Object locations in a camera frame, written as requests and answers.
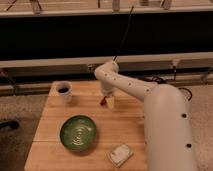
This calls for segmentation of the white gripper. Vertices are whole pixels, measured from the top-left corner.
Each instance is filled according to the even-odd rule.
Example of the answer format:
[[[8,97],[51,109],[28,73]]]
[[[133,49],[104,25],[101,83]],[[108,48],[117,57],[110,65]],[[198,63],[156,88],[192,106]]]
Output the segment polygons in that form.
[[[114,87],[110,84],[101,84],[101,91],[104,96],[106,96],[106,102],[107,106],[112,109],[115,105],[115,98],[113,97],[114,95]]]

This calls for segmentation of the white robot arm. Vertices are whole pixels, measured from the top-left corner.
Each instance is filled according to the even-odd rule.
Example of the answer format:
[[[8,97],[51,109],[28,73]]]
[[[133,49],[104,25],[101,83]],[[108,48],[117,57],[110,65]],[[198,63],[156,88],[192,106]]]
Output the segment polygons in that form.
[[[198,171],[189,101],[178,88],[120,75],[115,61],[98,66],[94,75],[104,96],[118,88],[144,103],[148,171]]]

